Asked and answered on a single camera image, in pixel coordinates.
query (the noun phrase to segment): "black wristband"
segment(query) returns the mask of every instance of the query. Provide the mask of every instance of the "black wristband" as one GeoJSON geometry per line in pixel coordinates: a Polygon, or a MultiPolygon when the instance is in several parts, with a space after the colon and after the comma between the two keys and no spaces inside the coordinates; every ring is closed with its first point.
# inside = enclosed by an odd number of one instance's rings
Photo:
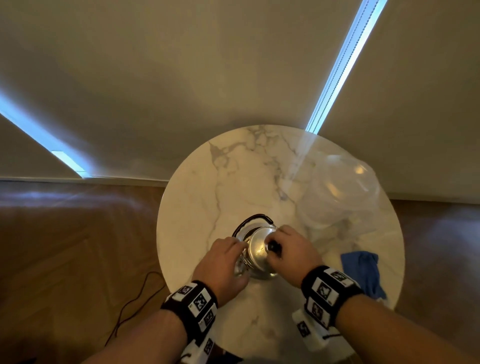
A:
{"type": "Polygon", "coordinates": [[[352,278],[327,266],[312,269],[301,291],[307,299],[305,311],[326,329],[335,326],[338,311],[350,297],[364,293],[352,278]]]}
{"type": "Polygon", "coordinates": [[[187,343],[200,345],[215,321],[218,301],[203,282],[194,280],[173,292],[162,304],[162,310],[172,311],[182,321],[187,343]]]}

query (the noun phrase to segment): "person's left hand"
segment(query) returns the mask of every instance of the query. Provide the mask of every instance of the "person's left hand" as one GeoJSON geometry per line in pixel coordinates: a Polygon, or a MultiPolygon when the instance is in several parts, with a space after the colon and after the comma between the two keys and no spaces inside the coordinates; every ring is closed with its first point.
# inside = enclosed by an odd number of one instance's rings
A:
{"type": "Polygon", "coordinates": [[[219,308],[234,299],[248,284],[248,273],[239,277],[233,275],[235,263],[246,247],[246,242],[236,238],[217,239],[193,271],[192,280],[205,283],[215,293],[219,308]]]}

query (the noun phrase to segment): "round table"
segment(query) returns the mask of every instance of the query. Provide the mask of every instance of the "round table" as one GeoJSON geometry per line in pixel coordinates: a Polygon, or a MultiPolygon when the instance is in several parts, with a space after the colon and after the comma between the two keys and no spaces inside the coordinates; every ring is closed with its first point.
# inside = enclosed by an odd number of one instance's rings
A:
{"type": "MultiPolygon", "coordinates": [[[[381,286],[393,309],[402,288],[405,251],[398,219],[383,190],[373,232],[352,236],[347,225],[315,231],[296,216],[296,202],[308,185],[318,151],[348,155],[320,136],[277,125],[232,130],[193,151],[170,179],[158,212],[158,259],[170,291],[190,279],[215,239],[231,236],[245,218],[262,213],[277,226],[289,224],[308,237],[325,263],[336,269],[342,270],[343,253],[378,254],[381,286]]],[[[280,277],[251,279],[218,311],[212,328],[216,343],[242,358],[285,363],[333,363],[353,354],[342,337],[330,339],[321,352],[308,352],[291,318],[303,304],[300,290],[280,277]]]]}

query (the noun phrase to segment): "metal lid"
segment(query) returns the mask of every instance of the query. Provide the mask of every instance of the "metal lid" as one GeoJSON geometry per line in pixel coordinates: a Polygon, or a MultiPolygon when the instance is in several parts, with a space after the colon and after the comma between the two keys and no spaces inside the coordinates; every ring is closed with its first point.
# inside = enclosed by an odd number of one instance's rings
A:
{"type": "Polygon", "coordinates": [[[267,248],[265,246],[265,238],[276,229],[273,227],[261,227],[255,230],[250,241],[248,241],[248,253],[251,262],[261,271],[265,273],[275,273],[267,263],[267,248]]]}

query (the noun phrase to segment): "kettle handle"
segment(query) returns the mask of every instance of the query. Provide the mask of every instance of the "kettle handle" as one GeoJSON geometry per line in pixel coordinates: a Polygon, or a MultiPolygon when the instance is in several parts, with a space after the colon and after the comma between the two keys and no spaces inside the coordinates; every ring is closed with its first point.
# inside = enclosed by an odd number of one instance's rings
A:
{"type": "Polygon", "coordinates": [[[233,232],[232,236],[234,238],[237,237],[237,234],[239,233],[240,229],[243,228],[245,225],[247,225],[250,221],[252,220],[256,220],[258,218],[262,218],[263,220],[265,220],[266,222],[268,222],[270,225],[273,225],[273,220],[271,218],[269,218],[267,215],[264,215],[264,214],[255,214],[255,215],[252,215],[250,216],[249,218],[245,219],[244,222],[242,222],[236,229],[235,231],[233,232]]]}

